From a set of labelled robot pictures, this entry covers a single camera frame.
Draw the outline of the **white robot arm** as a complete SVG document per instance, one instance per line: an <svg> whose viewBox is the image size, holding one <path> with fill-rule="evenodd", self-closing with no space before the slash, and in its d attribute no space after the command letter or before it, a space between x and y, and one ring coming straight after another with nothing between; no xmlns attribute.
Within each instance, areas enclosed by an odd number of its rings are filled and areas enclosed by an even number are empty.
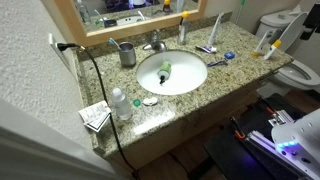
<svg viewBox="0 0 320 180"><path fill-rule="evenodd" d="M271 135L281 157L311 180L320 180L320 109L274 126Z"/></svg>

